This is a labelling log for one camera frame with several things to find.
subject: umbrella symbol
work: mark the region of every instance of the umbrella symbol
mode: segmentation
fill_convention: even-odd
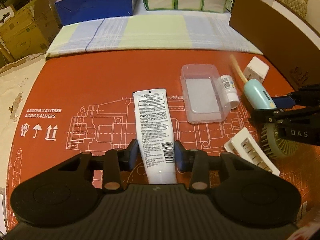
[[[35,138],[35,137],[37,136],[37,132],[38,132],[39,130],[42,130],[42,128],[41,128],[41,126],[40,126],[39,124],[37,124],[37,125],[33,128],[33,130],[36,130],[36,133],[35,133],[35,135],[33,136],[33,138]]]

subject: white power adapter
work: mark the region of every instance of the white power adapter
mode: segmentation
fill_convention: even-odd
[[[253,57],[250,63],[246,66],[243,74],[247,80],[256,79],[261,84],[266,78],[269,71],[269,66],[257,57]]]

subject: blue box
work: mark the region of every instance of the blue box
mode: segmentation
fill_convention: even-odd
[[[108,17],[130,16],[137,0],[58,0],[55,5],[63,25]]]

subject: yellow-green square on cloth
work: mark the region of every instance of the yellow-green square on cloth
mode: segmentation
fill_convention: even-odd
[[[137,15],[129,18],[119,49],[189,49],[192,41],[182,15]]]

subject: white slotted plastic object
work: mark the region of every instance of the white slotted plastic object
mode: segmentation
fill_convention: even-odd
[[[234,153],[236,150],[240,157],[259,166],[260,168],[279,176],[279,169],[269,160],[261,150],[247,128],[243,128],[233,136],[225,145],[226,151]]]

